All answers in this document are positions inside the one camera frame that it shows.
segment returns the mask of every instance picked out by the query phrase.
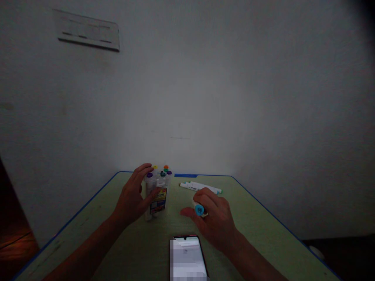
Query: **hand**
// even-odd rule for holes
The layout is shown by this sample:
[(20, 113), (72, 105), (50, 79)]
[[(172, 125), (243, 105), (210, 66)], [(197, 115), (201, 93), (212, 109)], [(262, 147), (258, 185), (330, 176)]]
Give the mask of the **hand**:
[(218, 197), (207, 187), (198, 191), (193, 199), (204, 207), (208, 216), (204, 218), (197, 216), (193, 208), (183, 208), (180, 214), (191, 218), (208, 242), (219, 251), (228, 254), (233, 249), (239, 234), (228, 201)]
[(146, 199), (143, 199), (141, 195), (142, 180), (147, 173), (153, 170), (150, 163), (139, 166), (122, 188), (116, 208), (111, 215), (111, 220), (123, 229), (143, 215), (160, 192), (160, 187), (157, 187)]

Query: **finger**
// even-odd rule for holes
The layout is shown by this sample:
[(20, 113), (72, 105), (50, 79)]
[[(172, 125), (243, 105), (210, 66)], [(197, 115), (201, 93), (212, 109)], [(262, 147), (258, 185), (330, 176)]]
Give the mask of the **finger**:
[(130, 181), (130, 180), (133, 181), (133, 180), (136, 178), (136, 176), (138, 175), (138, 173), (139, 173), (140, 171), (142, 171), (142, 170), (144, 170), (145, 168), (148, 168), (148, 167), (151, 167), (151, 163), (144, 163), (144, 164), (140, 165), (138, 168), (136, 168), (136, 169), (134, 170), (134, 172), (132, 173), (132, 175), (131, 175), (129, 181)]
[(193, 197), (194, 201), (201, 204), (209, 214), (214, 214), (219, 212), (218, 206), (208, 197), (206, 194), (198, 195), (195, 194)]
[(149, 167), (149, 168), (145, 168), (143, 169), (142, 171), (140, 171), (137, 176), (135, 177), (134, 179), (134, 184), (135, 186), (138, 186), (142, 183), (143, 181), (143, 178), (150, 172), (152, 172), (154, 170), (154, 168), (152, 167)]
[(155, 188), (142, 202), (141, 202), (141, 209), (143, 212), (147, 210), (147, 208), (150, 206), (152, 201), (155, 199), (155, 197), (160, 192), (161, 188), (157, 187)]
[(203, 233), (206, 233), (206, 230), (207, 230), (207, 225), (206, 223), (204, 222), (204, 220), (202, 219), (202, 217), (199, 217), (193, 208), (190, 208), (190, 207), (187, 207), (187, 208), (183, 208), (181, 211), (180, 211), (180, 215), (182, 216), (185, 216), (185, 217), (189, 217), (191, 218), (191, 220), (195, 223), (195, 225), (198, 227), (199, 231)]
[(197, 191), (195, 195), (199, 196), (203, 194), (207, 195), (216, 204), (216, 206), (219, 207), (221, 205), (220, 197), (213, 193), (211, 190), (209, 190), (207, 187), (204, 187), (201, 190)]

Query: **phone screen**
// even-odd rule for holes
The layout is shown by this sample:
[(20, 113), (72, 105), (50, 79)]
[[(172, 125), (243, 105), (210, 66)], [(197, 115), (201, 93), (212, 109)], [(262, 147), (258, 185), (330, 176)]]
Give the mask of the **phone screen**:
[(174, 237), (170, 241), (170, 276), (209, 280), (198, 236)]

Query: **white marker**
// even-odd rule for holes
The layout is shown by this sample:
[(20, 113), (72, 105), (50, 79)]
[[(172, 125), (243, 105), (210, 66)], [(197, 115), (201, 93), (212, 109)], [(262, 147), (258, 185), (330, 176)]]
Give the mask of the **white marker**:
[(218, 190), (214, 187), (209, 187), (209, 186), (194, 186), (192, 183), (189, 183), (189, 182), (186, 182), (186, 183), (180, 183), (180, 186), (181, 187), (185, 187), (187, 189), (191, 189), (191, 190), (194, 190), (194, 191), (198, 191), (198, 190), (201, 190), (203, 187), (207, 187), (209, 190), (211, 190), (213, 193), (215, 194), (219, 194)]
[(202, 184), (202, 183), (197, 183), (197, 182), (194, 182), (194, 181), (191, 181), (190, 182), (191, 184), (192, 184), (192, 186), (194, 186), (194, 187), (197, 187), (197, 188), (200, 188), (200, 189), (202, 189), (202, 188), (204, 188), (204, 187), (207, 187), (209, 190), (211, 190), (212, 191), (212, 189), (214, 189), (215, 191), (213, 191), (214, 193), (216, 193), (216, 192), (218, 192), (218, 193), (223, 193), (223, 191), (221, 190), (221, 189), (218, 189), (218, 188), (216, 188), (216, 187), (211, 187), (211, 186), (209, 186), (209, 185), (204, 185), (204, 184)]

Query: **dark floor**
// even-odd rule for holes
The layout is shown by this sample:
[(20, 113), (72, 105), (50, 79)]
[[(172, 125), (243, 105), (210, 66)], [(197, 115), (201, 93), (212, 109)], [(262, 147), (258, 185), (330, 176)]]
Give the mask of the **dark floor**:
[(8, 281), (39, 251), (0, 162), (0, 280)]
[(321, 251), (324, 262), (344, 281), (375, 280), (375, 235), (303, 242)]

